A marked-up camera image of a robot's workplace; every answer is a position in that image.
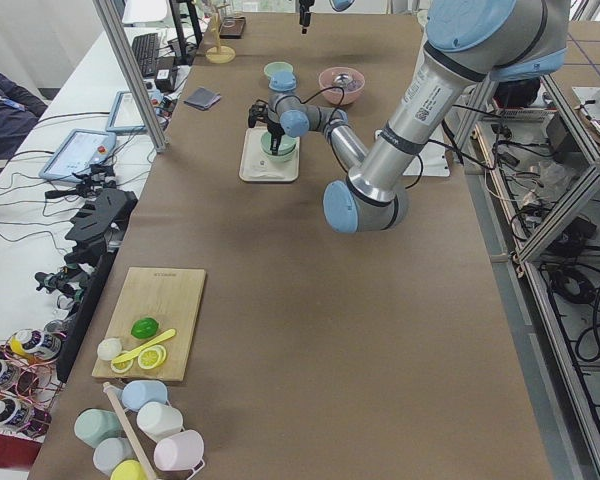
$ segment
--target wooden cutting board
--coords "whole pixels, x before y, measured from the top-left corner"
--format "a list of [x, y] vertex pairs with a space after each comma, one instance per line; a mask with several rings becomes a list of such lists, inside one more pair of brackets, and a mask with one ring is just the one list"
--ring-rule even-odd
[[158, 333], [175, 328], [177, 334], [162, 343], [167, 360], [159, 367], [143, 370], [134, 360], [131, 370], [115, 373], [109, 362], [96, 360], [95, 378], [146, 378], [182, 381], [193, 341], [206, 272], [197, 269], [131, 267], [127, 272], [118, 303], [104, 338], [118, 337], [124, 350], [148, 342], [131, 336], [136, 320], [152, 317], [159, 323]]

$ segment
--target lemon slice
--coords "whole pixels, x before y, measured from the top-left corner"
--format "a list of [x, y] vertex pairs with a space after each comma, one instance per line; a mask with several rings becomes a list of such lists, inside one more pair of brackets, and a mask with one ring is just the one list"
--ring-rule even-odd
[[138, 365], [143, 370], [159, 367], [167, 359], [167, 349], [162, 345], [145, 348], [138, 356]]
[[131, 367], [133, 366], [133, 358], [131, 360], [127, 360], [126, 362], [120, 362], [120, 363], [113, 363], [113, 360], [111, 361], [111, 370], [113, 370], [115, 373], [126, 373], [129, 370], [131, 370]]

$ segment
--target yellow knife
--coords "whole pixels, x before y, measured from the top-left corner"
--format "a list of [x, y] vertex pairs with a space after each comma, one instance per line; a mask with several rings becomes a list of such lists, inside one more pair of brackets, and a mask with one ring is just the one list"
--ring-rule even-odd
[[175, 328], [170, 328], [169, 330], [166, 330], [163, 333], [161, 333], [160, 335], [158, 335], [156, 338], [153, 338], [153, 339], [149, 340], [148, 342], [143, 343], [142, 345], [134, 348], [130, 352], [123, 353], [122, 355], [118, 355], [116, 358], [111, 360], [111, 363], [123, 363], [123, 362], [127, 362], [129, 360], [132, 360], [132, 359], [136, 358], [138, 355], [140, 355], [142, 350], [144, 350], [145, 348], [149, 348], [157, 343], [161, 343], [161, 342], [164, 342], [165, 340], [169, 340], [171, 337], [175, 337], [176, 333], [178, 333], [178, 332], [176, 332]]

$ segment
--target green lime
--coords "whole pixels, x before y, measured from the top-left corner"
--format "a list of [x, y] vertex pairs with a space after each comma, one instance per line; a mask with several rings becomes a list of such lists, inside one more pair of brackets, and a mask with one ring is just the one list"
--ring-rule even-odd
[[138, 320], [131, 327], [131, 335], [136, 338], [153, 337], [158, 331], [158, 322], [155, 318], [144, 317]]

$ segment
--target lime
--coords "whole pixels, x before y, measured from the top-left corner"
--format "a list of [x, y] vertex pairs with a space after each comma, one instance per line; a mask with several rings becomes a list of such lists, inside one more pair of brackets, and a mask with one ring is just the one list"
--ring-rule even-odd
[[[120, 352], [120, 355], [122, 355], [123, 353], [127, 353], [127, 351], [122, 350]], [[133, 366], [133, 359], [127, 360], [126, 362], [120, 362], [120, 363], [113, 363], [113, 360], [111, 361], [111, 370], [113, 370], [115, 373], [126, 373], [129, 370], [131, 370], [132, 366]]]
[[144, 317], [136, 321], [131, 327], [131, 335], [136, 338], [150, 338], [158, 331], [158, 322], [155, 318]]
[[143, 370], [159, 367], [167, 359], [167, 349], [162, 345], [145, 348], [138, 357], [138, 365]]

